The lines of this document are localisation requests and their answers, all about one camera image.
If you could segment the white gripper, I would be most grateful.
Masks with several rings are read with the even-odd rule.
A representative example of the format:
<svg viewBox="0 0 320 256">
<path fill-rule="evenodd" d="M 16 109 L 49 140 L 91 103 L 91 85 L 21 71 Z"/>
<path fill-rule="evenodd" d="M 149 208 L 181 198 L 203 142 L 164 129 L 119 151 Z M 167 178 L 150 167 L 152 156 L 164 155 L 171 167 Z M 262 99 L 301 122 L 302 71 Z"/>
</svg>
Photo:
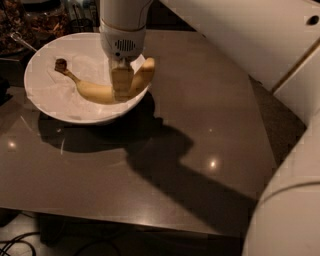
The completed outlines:
<svg viewBox="0 0 320 256">
<path fill-rule="evenodd" d="M 106 19 L 100 19 L 100 42 L 102 49 L 111 65 L 128 66 L 111 69 L 111 83 L 114 99 L 125 102 L 129 99 L 134 70 L 130 66 L 144 49 L 146 23 L 132 23 L 125 19 L 116 24 Z"/>
</svg>

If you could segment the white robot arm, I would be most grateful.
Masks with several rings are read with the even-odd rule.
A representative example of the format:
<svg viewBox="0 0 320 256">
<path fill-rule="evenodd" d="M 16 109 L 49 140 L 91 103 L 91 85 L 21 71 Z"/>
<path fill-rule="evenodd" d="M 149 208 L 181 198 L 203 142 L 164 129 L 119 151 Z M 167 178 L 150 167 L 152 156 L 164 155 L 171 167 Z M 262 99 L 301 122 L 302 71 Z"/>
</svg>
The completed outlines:
<svg viewBox="0 0 320 256">
<path fill-rule="evenodd" d="M 99 0 L 103 46 L 141 39 L 153 0 Z M 319 0 L 159 0 L 253 80 L 272 140 L 291 148 L 253 215 L 243 256 L 320 256 Z"/>
</svg>

